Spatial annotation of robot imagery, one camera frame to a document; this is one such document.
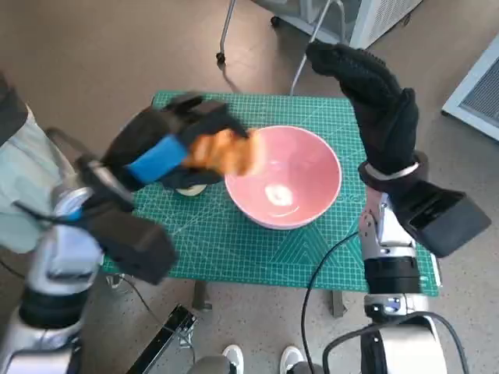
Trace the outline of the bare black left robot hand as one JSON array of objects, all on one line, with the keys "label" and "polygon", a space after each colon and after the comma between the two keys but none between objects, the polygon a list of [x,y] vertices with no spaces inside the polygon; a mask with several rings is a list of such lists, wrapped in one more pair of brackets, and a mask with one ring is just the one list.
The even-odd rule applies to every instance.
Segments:
[{"label": "bare black left robot hand", "polygon": [[167,189],[213,185],[222,180],[216,171],[182,162],[201,136],[226,129],[242,138],[248,136],[225,102],[184,93],[163,108],[150,106],[137,114],[111,142],[101,163],[132,192],[155,182]]}]

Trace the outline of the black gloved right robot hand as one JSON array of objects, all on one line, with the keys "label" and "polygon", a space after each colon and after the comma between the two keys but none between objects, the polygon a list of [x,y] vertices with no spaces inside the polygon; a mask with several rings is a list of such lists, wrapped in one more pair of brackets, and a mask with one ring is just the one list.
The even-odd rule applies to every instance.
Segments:
[{"label": "black gloved right robot hand", "polygon": [[401,88],[386,63],[362,48],[310,43],[315,73],[335,78],[352,105],[367,162],[384,175],[415,163],[419,109],[412,88]]}]

